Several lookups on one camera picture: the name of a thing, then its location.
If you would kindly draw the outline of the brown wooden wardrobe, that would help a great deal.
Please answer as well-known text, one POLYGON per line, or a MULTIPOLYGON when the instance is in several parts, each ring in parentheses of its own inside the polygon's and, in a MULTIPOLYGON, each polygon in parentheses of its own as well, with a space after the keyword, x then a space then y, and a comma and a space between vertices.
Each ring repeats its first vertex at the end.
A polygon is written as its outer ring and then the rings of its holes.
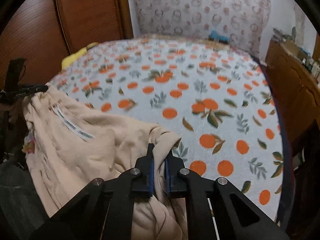
POLYGON ((45 83, 80 48, 131 38, 128 0, 1 0, 1 80, 18 57, 23 83, 45 83))

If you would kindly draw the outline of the orange-print white bed sheet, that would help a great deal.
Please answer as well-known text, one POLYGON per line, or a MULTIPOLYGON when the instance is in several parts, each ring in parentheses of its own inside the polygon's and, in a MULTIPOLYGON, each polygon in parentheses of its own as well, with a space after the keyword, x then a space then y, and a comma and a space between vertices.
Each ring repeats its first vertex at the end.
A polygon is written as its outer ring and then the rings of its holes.
POLYGON ((174 40, 106 42, 51 83, 86 106, 177 133, 189 169, 226 177, 271 219, 283 181, 276 107, 247 54, 174 40))

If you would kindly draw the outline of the yellow garment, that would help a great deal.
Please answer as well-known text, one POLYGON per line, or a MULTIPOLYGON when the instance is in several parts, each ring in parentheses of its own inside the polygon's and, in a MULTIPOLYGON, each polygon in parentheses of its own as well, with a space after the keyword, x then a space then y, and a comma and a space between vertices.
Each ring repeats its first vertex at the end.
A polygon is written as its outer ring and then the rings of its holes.
POLYGON ((69 55, 68 57, 65 57, 61 62, 61 69, 65 70, 70 64, 72 64, 74 61, 77 61, 80 57, 84 56, 90 49, 98 46, 98 42, 90 43, 89 45, 85 46, 84 48, 81 48, 76 53, 73 53, 69 55))

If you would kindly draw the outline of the cardboard box on dresser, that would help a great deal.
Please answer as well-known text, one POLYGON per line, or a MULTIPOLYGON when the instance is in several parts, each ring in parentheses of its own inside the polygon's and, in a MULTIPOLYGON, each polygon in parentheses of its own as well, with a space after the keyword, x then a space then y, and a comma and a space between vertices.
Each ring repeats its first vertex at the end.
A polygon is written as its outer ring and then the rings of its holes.
POLYGON ((300 61, 308 58, 308 53, 306 53, 302 48, 295 45, 292 41, 281 42, 282 48, 287 52, 288 55, 298 58, 300 61))

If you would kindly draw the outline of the brown wooden dresser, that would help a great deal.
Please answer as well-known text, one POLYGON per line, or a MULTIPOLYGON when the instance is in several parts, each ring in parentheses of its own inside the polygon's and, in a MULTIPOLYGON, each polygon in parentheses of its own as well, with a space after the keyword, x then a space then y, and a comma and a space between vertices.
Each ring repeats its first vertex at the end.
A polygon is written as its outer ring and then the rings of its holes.
POLYGON ((270 41, 266 75, 291 143, 319 118, 319 90, 304 66, 270 41))

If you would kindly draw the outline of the blue box on bed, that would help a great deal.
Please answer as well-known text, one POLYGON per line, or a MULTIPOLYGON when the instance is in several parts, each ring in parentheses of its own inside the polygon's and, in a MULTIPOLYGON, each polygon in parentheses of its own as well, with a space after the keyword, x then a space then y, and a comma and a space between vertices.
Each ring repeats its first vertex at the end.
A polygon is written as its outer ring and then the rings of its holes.
POLYGON ((208 36, 210 41, 215 41, 223 44, 229 44, 229 38, 223 35, 220 35, 217 31, 212 30, 208 36))

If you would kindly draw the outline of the patterned lace curtain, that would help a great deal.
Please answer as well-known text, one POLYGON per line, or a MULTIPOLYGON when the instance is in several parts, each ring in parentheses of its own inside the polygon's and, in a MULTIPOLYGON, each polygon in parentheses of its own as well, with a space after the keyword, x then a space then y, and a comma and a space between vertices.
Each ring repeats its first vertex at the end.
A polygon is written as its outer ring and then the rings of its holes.
POLYGON ((134 0, 140 32, 207 39, 212 32, 256 57, 270 0, 134 0))

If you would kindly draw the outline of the beige printed t-shirt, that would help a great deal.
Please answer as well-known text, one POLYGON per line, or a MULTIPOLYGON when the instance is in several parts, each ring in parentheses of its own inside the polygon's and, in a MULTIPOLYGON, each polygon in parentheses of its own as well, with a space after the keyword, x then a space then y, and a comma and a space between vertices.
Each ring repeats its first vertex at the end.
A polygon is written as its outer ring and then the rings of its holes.
POLYGON ((187 239, 182 199, 165 195, 164 161, 180 137, 134 118, 90 109, 49 86, 26 97, 22 111, 34 150, 26 162, 48 216, 53 216, 94 178, 114 179, 133 168, 154 144, 155 193, 134 205, 133 239, 187 239))

